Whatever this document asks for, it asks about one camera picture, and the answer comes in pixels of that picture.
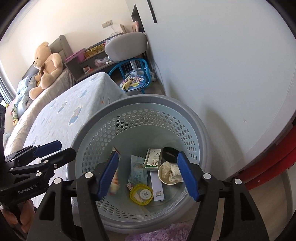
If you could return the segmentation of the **person's left hand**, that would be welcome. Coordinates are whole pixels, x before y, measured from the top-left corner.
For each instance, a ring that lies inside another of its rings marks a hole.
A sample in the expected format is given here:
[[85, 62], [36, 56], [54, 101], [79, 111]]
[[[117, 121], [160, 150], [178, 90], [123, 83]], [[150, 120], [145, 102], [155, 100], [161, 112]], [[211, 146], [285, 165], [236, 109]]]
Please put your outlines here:
[[[18, 224], [17, 217], [13, 213], [11, 213], [8, 209], [4, 208], [2, 205], [1, 205], [1, 212], [4, 215], [6, 221], [10, 225]], [[36, 213], [34, 211], [33, 201], [29, 199], [23, 202], [23, 207], [20, 214], [20, 221], [21, 221], [21, 229], [24, 233], [29, 232], [32, 222], [34, 221], [35, 215]]]

